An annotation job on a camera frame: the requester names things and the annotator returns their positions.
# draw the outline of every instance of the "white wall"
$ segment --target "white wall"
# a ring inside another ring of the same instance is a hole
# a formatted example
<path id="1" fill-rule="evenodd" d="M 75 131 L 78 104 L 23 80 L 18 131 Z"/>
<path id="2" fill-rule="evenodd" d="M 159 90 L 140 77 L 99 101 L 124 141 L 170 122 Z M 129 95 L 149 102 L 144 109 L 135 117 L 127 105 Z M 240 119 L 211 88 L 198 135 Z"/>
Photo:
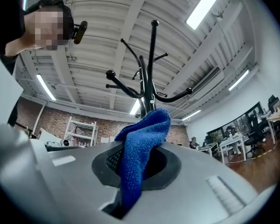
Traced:
<path id="1" fill-rule="evenodd" d="M 253 27 L 259 71 L 234 95 L 190 122 L 191 135 L 200 144 L 207 132 L 233 121 L 257 102 L 267 109 L 272 94 L 280 98 L 280 27 L 261 0 L 244 0 L 244 4 Z"/>

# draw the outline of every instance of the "blue microfiber cloth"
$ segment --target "blue microfiber cloth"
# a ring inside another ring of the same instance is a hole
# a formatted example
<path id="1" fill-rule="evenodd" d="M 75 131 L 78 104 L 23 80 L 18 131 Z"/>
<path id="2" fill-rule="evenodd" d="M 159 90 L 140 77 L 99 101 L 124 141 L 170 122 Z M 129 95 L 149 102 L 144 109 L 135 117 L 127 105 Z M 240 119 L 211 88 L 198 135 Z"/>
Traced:
<path id="1" fill-rule="evenodd" d="M 170 124 L 168 112 L 165 109 L 156 109 L 137 124 L 123 128 L 115 138 L 116 141 L 125 141 L 119 167 L 122 205 L 125 211 L 129 211 L 141 196 L 143 172 L 150 151 L 165 140 Z"/>

